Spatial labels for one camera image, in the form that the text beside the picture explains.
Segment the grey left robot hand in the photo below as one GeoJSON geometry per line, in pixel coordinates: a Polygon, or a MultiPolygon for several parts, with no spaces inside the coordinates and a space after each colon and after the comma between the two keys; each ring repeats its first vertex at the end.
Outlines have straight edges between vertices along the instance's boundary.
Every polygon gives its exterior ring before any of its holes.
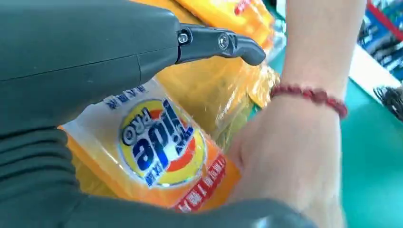
{"type": "Polygon", "coordinates": [[[162,69],[212,56],[266,57],[252,39],[197,26],[179,42],[167,9],[129,0],[0,3],[0,225],[3,228],[313,228],[288,205],[250,199],[180,213],[83,193],[58,127],[162,69]]]}

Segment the person's left hand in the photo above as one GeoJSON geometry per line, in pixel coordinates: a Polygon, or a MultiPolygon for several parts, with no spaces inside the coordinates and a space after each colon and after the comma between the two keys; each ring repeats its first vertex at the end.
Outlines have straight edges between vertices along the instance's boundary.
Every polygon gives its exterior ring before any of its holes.
{"type": "Polygon", "coordinates": [[[239,132],[229,155],[241,172],[230,201],[271,198],[321,228],[345,226],[340,117],[332,108],[277,96],[239,132]]]}

